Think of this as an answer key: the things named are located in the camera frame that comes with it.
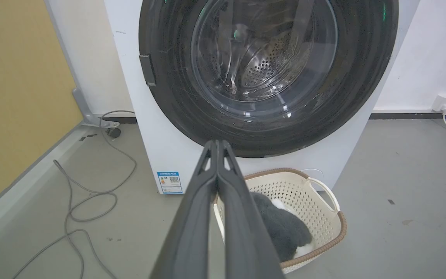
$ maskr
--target black baseboard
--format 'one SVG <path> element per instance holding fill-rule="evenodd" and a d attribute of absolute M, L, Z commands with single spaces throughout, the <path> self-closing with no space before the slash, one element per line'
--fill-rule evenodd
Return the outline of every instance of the black baseboard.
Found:
<path fill-rule="evenodd" d="M 439 119 L 441 113 L 372 113 L 370 119 Z M 137 124 L 135 117 L 105 117 L 104 120 L 116 121 L 121 124 Z"/>
<path fill-rule="evenodd" d="M 441 113 L 372 113 L 370 119 L 440 119 Z"/>
<path fill-rule="evenodd" d="M 120 124 L 137 124 L 135 117 L 104 117 L 104 120 L 120 122 Z"/>

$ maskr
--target brown woven basket rim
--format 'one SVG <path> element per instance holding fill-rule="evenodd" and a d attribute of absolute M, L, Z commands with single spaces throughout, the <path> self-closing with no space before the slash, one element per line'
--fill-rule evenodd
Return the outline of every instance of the brown woven basket rim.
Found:
<path fill-rule="evenodd" d="M 261 172 L 253 173 L 250 175 L 246 175 L 246 176 L 244 176 L 244 180 L 249 180 L 252 178 L 256 178 L 256 177 L 260 177 L 260 176 L 264 176 L 264 175 L 268 175 L 268 174 L 280 173 L 280 172 L 290 172 L 290 173 L 300 175 L 305 179 L 309 178 L 308 175 L 306 175 L 305 173 L 303 173 L 299 170 L 296 170 L 296 169 L 277 168 L 277 169 L 271 169 L 271 170 L 267 170 L 267 171 L 261 171 Z M 217 201 L 218 201 L 218 195 L 216 195 L 216 198 L 214 199 L 214 203 L 216 203 Z M 341 211 L 338 211 L 338 218 L 340 219 L 340 233 L 338 234 L 337 237 L 333 238 L 333 240 L 331 240 L 330 242 L 324 244 L 321 247 L 318 247 L 314 251 L 312 251 L 302 257 L 293 258 L 292 260 L 280 263 L 280 267 L 282 269 L 288 268 L 288 267 L 291 267 L 292 265 L 297 265 L 297 264 L 306 262 L 308 260 L 311 260 L 312 258 L 319 256 L 320 254 L 331 249 L 336 244 L 340 243 L 345 238 L 345 235 L 347 235 L 347 221 L 345 220 L 345 215 Z"/>

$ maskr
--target round glass door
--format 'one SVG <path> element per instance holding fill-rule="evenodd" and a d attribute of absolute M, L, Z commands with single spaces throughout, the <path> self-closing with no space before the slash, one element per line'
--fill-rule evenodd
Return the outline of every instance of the round glass door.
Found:
<path fill-rule="evenodd" d="M 267 157 L 320 141 L 361 108 L 397 22 L 396 0 L 144 0 L 139 49 L 182 133 Z"/>

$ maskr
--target yellow wooden panel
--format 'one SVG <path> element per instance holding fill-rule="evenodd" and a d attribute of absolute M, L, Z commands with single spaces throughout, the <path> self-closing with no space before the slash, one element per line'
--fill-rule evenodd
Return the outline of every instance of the yellow wooden panel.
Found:
<path fill-rule="evenodd" d="M 0 192 L 82 119 L 43 0 L 0 0 Z"/>

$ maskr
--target wall socket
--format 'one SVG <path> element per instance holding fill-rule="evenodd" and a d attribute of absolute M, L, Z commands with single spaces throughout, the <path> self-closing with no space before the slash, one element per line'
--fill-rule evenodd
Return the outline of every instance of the wall socket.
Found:
<path fill-rule="evenodd" d="M 446 104 L 446 93 L 440 93 L 433 102 L 431 109 L 436 112 L 440 112 L 442 106 L 444 106 L 445 104 Z"/>

